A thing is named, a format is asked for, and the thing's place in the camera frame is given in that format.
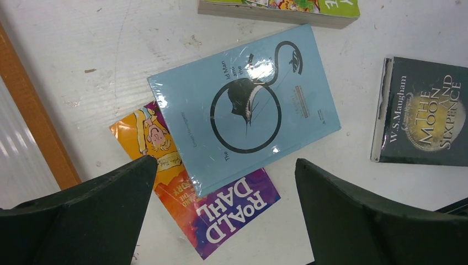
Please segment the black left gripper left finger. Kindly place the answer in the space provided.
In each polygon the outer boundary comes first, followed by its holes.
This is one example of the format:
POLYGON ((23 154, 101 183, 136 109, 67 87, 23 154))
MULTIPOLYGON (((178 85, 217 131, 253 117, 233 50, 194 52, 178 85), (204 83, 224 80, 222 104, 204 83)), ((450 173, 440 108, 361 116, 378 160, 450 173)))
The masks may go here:
POLYGON ((1 210, 1 263, 130 264, 157 169, 155 158, 140 157, 1 210))

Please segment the dark Moon and Sixpence book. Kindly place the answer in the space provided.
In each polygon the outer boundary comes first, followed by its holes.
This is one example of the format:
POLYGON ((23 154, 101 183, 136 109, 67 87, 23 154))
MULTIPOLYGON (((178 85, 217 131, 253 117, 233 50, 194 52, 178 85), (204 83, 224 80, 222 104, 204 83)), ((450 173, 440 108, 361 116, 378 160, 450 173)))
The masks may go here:
POLYGON ((370 158, 467 166, 467 68, 386 58, 370 158))

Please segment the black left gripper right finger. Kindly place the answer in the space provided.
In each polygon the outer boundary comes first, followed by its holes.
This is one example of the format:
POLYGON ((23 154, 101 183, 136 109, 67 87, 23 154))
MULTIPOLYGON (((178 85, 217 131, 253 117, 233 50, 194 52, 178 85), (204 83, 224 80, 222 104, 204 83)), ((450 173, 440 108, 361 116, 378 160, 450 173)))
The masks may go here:
POLYGON ((466 264, 467 200, 395 202, 300 158, 295 182, 314 264, 466 264))

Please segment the orange wooden file rack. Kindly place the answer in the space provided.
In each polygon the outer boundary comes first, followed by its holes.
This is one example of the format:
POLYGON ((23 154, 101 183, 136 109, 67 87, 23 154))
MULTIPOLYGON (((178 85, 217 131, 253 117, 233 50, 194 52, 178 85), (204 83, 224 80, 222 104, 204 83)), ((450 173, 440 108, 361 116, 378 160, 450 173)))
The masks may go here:
POLYGON ((82 181, 4 26, 1 26, 1 78, 58 186, 64 190, 81 184, 82 181))

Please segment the light blue hardcover book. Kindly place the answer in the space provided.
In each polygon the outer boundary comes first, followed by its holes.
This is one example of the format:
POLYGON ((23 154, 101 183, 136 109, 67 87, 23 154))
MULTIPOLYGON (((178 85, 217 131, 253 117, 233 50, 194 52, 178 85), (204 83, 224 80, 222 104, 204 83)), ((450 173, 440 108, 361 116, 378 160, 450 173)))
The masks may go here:
POLYGON ((200 197, 341 128, 309 24, 148 83, 200 197))

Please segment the colourful Roald Dahl paperback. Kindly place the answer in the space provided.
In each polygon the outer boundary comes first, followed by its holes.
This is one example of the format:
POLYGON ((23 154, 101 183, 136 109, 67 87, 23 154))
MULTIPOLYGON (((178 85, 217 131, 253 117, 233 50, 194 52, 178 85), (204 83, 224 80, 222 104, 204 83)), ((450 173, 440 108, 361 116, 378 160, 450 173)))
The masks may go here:
POLYGON ((198 197, 156 102, 109 129, 132 160, 157 160, 153 189, 202 259, 280 199, 263 168, 198 197))

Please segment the green cover paperback book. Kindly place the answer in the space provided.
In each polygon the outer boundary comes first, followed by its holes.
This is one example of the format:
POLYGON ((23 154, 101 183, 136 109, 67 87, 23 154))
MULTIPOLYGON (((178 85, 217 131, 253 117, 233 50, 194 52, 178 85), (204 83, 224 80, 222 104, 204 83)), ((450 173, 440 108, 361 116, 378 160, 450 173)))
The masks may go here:
POLYGON ((199 1, 198 13, 333 29, 360 18, 358 1, 199 1))

